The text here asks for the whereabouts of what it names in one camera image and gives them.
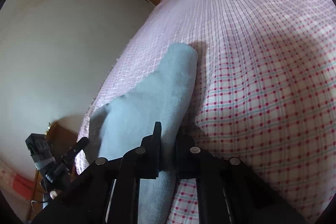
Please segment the person's hand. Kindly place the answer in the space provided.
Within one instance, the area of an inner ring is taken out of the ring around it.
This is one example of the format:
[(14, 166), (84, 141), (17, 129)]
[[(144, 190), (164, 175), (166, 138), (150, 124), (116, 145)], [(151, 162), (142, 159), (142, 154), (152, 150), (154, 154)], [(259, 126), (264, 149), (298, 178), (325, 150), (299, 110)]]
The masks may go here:
[(59, 195), (59, 191), (58, 190), (52, 190), (52, 191), (50, 191), (50, 198), (52, 200), (54, 200), (58, 195)]

